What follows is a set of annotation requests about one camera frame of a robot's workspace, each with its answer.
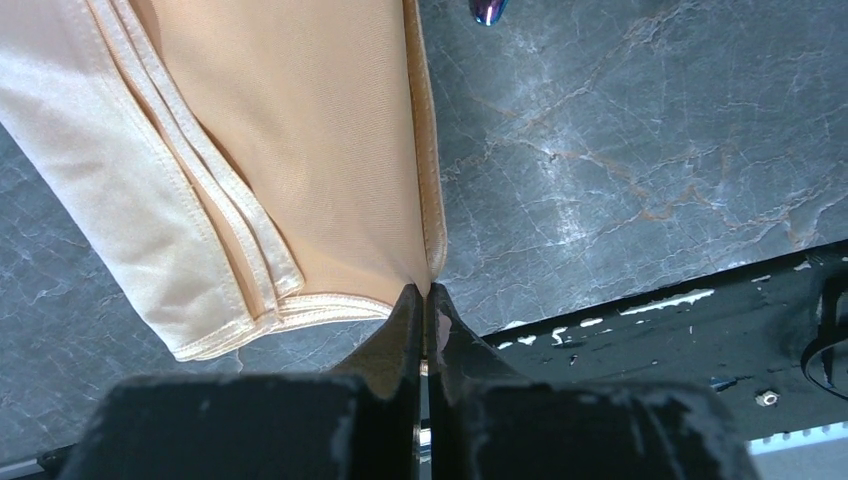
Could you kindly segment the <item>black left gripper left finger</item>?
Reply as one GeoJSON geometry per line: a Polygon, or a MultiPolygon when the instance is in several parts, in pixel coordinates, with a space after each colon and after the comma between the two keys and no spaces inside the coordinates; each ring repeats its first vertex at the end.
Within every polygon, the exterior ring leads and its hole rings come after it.
{"type": "Polygon", "coordinates": [[[424,301],[324,373],[149,376],[112,389],[63,479],[415,479],[424,301]]]}

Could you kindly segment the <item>iridescent rainbow knife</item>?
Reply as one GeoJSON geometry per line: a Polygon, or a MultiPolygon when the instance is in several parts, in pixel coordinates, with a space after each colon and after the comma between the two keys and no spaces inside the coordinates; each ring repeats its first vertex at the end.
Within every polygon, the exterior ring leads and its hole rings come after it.
{"type": "Polygon", "coordinates": [[[491,27],[499,22],[509,0],[469,0],[469,11],[474,21],[491,27]]]}

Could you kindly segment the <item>peach cloth napkin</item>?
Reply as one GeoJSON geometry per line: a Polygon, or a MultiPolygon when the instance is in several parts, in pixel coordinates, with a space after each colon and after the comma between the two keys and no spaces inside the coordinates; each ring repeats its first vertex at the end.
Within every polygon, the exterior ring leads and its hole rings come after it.
{"type": "Polygon", "coordinates": [[[180,362],[445,263],[415,1],[5,1],[1,121],[180,362]]]}

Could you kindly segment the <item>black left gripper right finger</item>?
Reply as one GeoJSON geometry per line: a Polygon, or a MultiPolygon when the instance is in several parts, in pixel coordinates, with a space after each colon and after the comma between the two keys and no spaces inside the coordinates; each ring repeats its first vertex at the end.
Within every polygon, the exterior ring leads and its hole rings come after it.
{"type": "Polygon", "coordinates": [[[509,366],[427,296],[436,479],[754,479],[729,411],[677,382],[546,382],[509,366]]]}

